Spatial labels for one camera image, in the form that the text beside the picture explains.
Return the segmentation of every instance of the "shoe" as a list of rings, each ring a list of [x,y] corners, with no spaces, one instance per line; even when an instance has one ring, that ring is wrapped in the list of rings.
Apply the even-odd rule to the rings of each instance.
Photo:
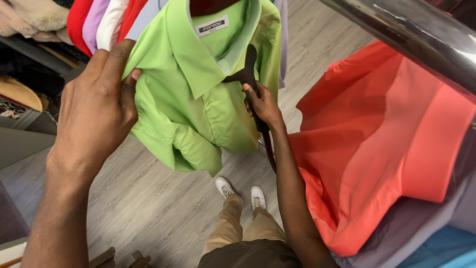
[[[253,210],[257,207],[266,209],[265,195],[259,186],[251,188],[251,205]]]
[[[220,191],[221,195],[227,199],[230,194],[236,194],[238,195],[233,188],[231,188],[230,182],[225,179],[224,177],[218,177],[215,180],[215,184],[217,185],[218,191]]]

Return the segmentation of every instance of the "clothing rack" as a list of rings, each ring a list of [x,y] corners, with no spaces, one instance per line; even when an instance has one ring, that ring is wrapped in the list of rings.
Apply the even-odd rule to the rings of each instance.
[[[321,0],[476,103],[476,32],[423,0]]]

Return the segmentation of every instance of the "lavender shirt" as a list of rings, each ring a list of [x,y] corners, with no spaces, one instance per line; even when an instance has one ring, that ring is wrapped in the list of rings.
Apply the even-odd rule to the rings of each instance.
[[[111,0],[94,0],[83,24],[83,40],[92,54],[98,50],[96,33]]]

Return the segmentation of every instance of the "shirt label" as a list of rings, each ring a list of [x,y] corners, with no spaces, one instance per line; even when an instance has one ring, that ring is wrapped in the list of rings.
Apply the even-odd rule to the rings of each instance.
[[[221,18],[214,19],[207,23],[203,23],[200,25],[195,26],[195,30],[197,30],[197,34],[199,37],[205,36],[207,34],[211,34],[215,31],[228,27],[228,15],[225,15]]]

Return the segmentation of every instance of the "wooden floor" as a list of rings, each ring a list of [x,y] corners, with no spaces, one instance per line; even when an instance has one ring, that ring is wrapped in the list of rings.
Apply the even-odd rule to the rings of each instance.
[[[288,131],[297,132],[301,114],[296,103],[329,64],[351,55],[373,38],[317,0],[289,1],[287,88],[279,106]],[[49,149],[0,170],[1,182],[31,226],[45,179]],[[281,224],[275,175],[265,151],[223,154],[225,176],[245,200],[241,219],[251,219],[249,191],[263,188],[269,212]],[[88,241],[91,258],[116,248],[116,263],[132,262],[140,250],[152,267],[196,267],[203,241],[214,227],[223,197],[207,172],[183,173],[162,164],[140,142],[127,138],[106,161],[89,195]]]

